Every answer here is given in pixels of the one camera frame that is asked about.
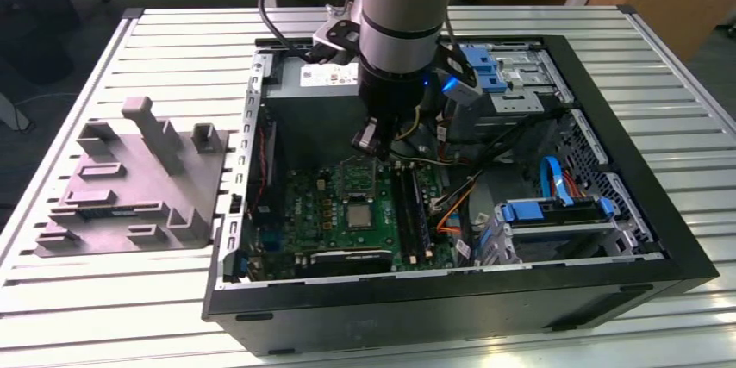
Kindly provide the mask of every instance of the white label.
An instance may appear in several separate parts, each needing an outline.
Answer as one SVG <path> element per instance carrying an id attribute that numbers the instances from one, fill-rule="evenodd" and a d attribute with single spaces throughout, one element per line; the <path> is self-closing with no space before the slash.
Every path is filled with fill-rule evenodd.
<path id="1" fill-rule="evenodd" d="M 465 259 L 471 258 L 471 247 L 460 239 L 457 239 L 456 249 Z"/>
<path id="2" fill-rule="evenodd" d="M 136 215 L 136 212 L 129 210 L 111 211 L 111 213 L 113 215 Z"/>
<path id="3" fill-rule="evenodd" d="M 448 129 L 437 126 L 437 141 L 445 142 L 448 140 Z"/>
<path id="4" fill-rule="evenodd" d="M 357 62 L 340 66 L 336 64 L 311 64 L 301 67 L 300 86 L 357 85 Z"/>

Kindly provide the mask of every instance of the blue drive bracket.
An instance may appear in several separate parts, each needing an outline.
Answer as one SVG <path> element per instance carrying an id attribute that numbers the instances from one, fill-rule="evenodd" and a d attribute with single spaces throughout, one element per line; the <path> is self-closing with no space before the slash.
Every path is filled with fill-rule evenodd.
<path id="1" fill-rule="evenodd" d="M 564 187 L 563 167 L 560 167 L 560 162 L 551 155 L 541 159 L 540 164 L 541 196 L 545 198 L 552 197 L 552 190 L 549 189 L 549 170 L 552 170 L 556 196 L 563 200 L 565 206 L 572 206 L 573 198 L 567 194 L 567 188 Z"/>
<path id="2" fill-rule="evenodd" d="M 539 202 L 511 202 L 508 205 L 519 221 L 544 220 Z"/>
<path id="3" fill-rule="evenodd" d="M 489 94 L 507 92 L 508 84 L 497 74 L 497 61 L 485 48 L 460 47 L 468 63 L 479 73 L 479 86 Z"/>

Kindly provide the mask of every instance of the aluminum table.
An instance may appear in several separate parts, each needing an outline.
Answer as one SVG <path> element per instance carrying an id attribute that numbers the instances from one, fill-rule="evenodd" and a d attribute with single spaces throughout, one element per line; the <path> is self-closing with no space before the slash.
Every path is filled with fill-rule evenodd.
<path id="1" fill-rule="evenodd" d="M 324 18 L 321 9 L 271 15 L 288 36 L 309 35 Z M 36 257 L 84 121 L 132 130 L 120 104 L 147 95 L 179 130 L 197 122 L 239 129 L 253 41 L 269 36 L 257 12 L 145 10 L 121 20 L 0 237 L 0 366 L 636 367 L 736 359 L 736 124 L 639 16 L 615 7 L 455 8 L 451 16 L 459 34 L 567 36 L 721 277 L 592 330 L 257 359 L 200 320 L 211 246 Z M 223 190 L 231 180 L 224 173 Z M 220 198 L 223 212 L 229 197 Z"/>

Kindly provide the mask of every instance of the floor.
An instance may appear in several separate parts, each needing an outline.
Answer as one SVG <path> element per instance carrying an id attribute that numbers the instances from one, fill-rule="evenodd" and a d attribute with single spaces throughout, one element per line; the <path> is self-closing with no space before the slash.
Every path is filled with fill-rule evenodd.
<path id="1" fill-rule="evenodd" d="M 0 85 L 3 93 L 13 100 L 41 97 L 21 106 L 27 117 L 36 121 L 28 134 L 15 133 L 0 125 L 0 228 L 21 197 L 37 165 L 47 153 L 57 128 L 73 104 L 72 95 L 80 92 L 88 74 L 104 50 L 109 36 L 117 26 L 121 12 L 128 7 L 144 8 L 217 8 L 255 7 L 255 0 L 72 0 L 80 15 L 79 29 L 63 34 L 61 40 L 75 63 L 75 71 L 63 81 L 36 86 L 25 81 L 0 60 Z M 280 0 L 288 7 L 316 6 L 325 0 Z M 695 59 L 687 64 L 692 73 L 717 101 L 736 117 L 736 40 L 717 29 L 709 36 Z"/>

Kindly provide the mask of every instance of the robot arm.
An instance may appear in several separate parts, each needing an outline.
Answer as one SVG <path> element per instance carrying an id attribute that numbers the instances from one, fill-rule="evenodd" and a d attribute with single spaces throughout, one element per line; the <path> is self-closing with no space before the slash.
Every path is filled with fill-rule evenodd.
<path id="1" fill-rule="evenodd" d="M 460 92 L 480 95 L 473 91 L 476 76 L 464 55 L 439 44 L 448 2 L 360 0 L 361 10 L 352 10 L 352 22 L 340 21 L 333 28 L 341 30 L 328 30 L 328 40 L 352 48 L 360 59 L 359 95 L 368 116 L 353 147 L 381 159 L 435 73 L 443 82 L 452 80 Z"/>

